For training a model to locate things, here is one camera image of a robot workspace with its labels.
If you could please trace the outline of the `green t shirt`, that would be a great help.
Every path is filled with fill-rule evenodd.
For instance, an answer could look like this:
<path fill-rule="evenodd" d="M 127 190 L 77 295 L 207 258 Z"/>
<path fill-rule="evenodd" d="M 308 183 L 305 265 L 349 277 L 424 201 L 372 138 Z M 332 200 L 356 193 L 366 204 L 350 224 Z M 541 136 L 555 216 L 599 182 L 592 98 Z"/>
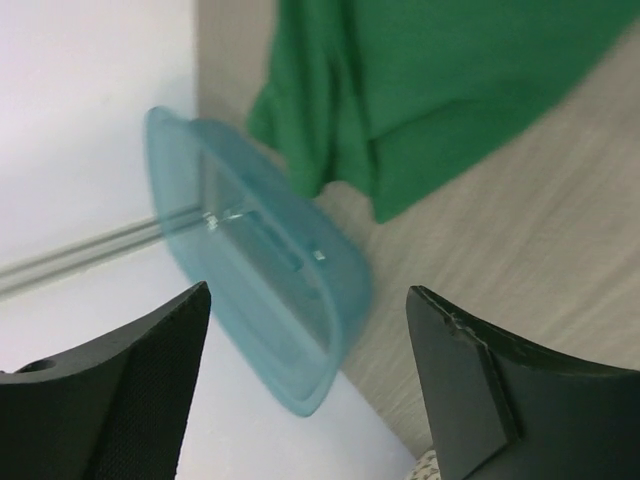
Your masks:
<path fill-rule="evenodd" d="M 384 223 L 556 106 L 635 1 L 281 1 L 249 133 L 294 190 L 334 181 Z"/>

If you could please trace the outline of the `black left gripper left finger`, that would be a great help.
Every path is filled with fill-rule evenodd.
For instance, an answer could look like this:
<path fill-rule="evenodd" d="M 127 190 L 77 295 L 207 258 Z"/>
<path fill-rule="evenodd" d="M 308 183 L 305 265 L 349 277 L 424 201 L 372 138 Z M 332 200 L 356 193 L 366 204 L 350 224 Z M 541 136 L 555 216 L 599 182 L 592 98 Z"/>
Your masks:
<path fill-rule="evenodd" d="M 173 479 L 207 335 L 204 282 L 1 375 L 4 479 Z"/>

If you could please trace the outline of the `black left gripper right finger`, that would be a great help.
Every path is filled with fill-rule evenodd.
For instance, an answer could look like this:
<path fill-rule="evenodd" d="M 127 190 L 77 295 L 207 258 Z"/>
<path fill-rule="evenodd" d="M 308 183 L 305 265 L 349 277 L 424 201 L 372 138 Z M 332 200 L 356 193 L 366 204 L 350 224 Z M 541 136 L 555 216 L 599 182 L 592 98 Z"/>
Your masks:
<path fill-rule="evenodd" d="M 572 357 L 422 287 L 406 315 L 445 479 L 635 479 L 639 374 Z"/>

